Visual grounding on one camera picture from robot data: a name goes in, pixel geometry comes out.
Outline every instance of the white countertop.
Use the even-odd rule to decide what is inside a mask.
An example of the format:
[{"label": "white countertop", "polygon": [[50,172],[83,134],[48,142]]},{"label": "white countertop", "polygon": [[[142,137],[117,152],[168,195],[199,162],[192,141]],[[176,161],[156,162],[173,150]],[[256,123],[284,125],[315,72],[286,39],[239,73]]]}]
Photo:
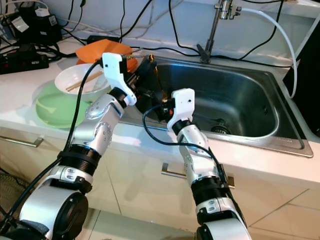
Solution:
[{"label": "white countertop", "polygon": [[[78,47],[79,45],[72,41],[65,41],[60,44],[61,51],[65,53],[71,53]],[[182,58],[180,55],[171,53],[166,53],[165,56]],[[280,87],[283,88],[281,79],[286,72],[283,68],[220,59],[212,60],[212,63],[269,71],[273,73],[278,82],[280,80]],[[47,69],[0,75],[0,127],[31,132],[44,137],[66,139],[67,130],[45,125],[38,119],[35,110],[35,101],[39,92],[49,81],[54,80],[60,72],[61,69],[57,62],[54,62]],[[294,107],[294,103],[290,100],[289,104]],[[153,132],[164,141],[169,139],[175,141],[175,136],[171,133],[163,130],[153,130]],[[269,181],[320,189],[320,143],[309,140],[313,158],[213,139],[210,139],[209,143],[215,156],[225,165],[229,173],[257,176]],[[161,156],[159,158],[166,161],[183,162],[178,147],[164,146],[152,141],[141,126],[119,123],[114,129],[110,148],[150,156]]]}]

